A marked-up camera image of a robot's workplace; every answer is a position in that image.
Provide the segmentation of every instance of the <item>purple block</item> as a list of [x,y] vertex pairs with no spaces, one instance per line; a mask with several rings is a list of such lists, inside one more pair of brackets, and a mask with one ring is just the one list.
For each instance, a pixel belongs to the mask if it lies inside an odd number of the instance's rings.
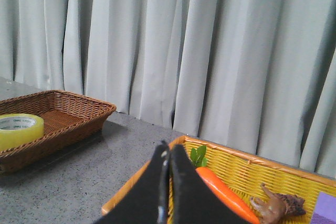
[[320,192],[311,224],[336,224],[336,198]]

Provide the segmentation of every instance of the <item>tape roll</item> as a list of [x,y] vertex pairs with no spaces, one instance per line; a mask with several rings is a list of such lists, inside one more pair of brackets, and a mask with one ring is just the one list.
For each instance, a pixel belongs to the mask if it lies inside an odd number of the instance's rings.
[[0,151],[43,137],[44,120],[31,114],[0,115]]

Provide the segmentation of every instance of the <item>gray curtain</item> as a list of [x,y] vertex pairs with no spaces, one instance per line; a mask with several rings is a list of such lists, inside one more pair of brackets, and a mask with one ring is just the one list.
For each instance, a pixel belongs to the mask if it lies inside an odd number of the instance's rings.
[[0,0],[0,76],[336,174],[336,0]]

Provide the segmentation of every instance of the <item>granite table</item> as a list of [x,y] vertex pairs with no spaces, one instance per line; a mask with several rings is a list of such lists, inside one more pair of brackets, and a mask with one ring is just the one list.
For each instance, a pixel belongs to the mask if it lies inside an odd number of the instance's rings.
[[[0,77],[0,100],[38,92]],[[0,223],[87,223],[148,160],[182,133],[114,112],[101,132],[0,176]]]

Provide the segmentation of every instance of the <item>basket weave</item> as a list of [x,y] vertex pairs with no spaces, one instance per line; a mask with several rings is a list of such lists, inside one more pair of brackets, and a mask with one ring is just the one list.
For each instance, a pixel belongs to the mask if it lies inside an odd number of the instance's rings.
[[[336,197],[335,180],[290,168],[255,155],[188,136],[181,136],[175,139],[170,144],[170,147],[175,144],[182,144],[188,155],[190,155],[192,148],[206,145],[206,157],[208,158],[207,167],[216,173],[217,176],[249,206],[250,196],[267,200],[267,196],[260,188],[261,183],[266,183],[266,186],[276,193],[296,194],[306,200],[303,205],[304,209],[307,211],[306,215],[290,217],[284,219],[280,223],[309,223],[319,192],[323,191]],[[103,215],[113,209],[133,187],[146,169],[147,164],[148,162],[138,170],[105,205],[103,205]],[[172,213],[173,197],[172,185],[170,184],[168,223],[172,223]]]
[[44,136],[0,152],[0,174],[11,173],[100,130],[116,106],[62,90],[0,102],[0,115],[34,114],[44,119]]

